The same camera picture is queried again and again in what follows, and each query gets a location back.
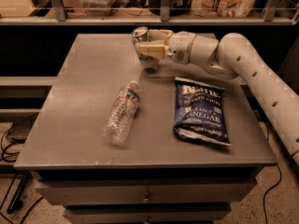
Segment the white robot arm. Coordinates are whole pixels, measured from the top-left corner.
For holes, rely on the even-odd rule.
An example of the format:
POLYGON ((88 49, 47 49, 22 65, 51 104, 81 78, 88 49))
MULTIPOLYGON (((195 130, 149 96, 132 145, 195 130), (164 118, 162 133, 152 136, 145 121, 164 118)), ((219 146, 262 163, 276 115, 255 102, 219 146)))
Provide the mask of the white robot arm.
POLYGON ((146 57, 192 63, 215 77, 241 77, 284 147, 299 164, 299 96, 269 68, 243 35, 230 33, 218 40, 141 26, 132 31, 132 38, 136 52, 146 57))

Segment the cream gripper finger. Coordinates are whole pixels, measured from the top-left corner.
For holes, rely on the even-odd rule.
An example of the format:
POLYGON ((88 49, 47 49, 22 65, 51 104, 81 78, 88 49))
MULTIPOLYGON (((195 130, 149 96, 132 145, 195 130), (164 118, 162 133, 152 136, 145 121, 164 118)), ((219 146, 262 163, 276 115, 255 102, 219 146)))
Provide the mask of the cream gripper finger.
POLYGON ((150 42, 139 42, 135 44, 137 52, 159 60, 171 56, 172 53, 168 45, 163 40, 154 40, 150 42))
POLYGON ((172 30, 149 29, 149 39, 151 41, 163 40, 163 42, 167 42, 173 33, 174 32, 172 30))

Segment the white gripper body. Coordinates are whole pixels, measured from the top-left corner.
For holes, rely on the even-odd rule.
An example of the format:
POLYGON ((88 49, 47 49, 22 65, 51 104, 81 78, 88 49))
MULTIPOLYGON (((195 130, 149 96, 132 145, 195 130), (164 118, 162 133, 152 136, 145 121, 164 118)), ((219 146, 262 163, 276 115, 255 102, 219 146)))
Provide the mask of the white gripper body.
POLYGON ((168 39, 169 57, 175 63, 189 63, 190 50, 196 34, 190 32, 178 32, 168 39))

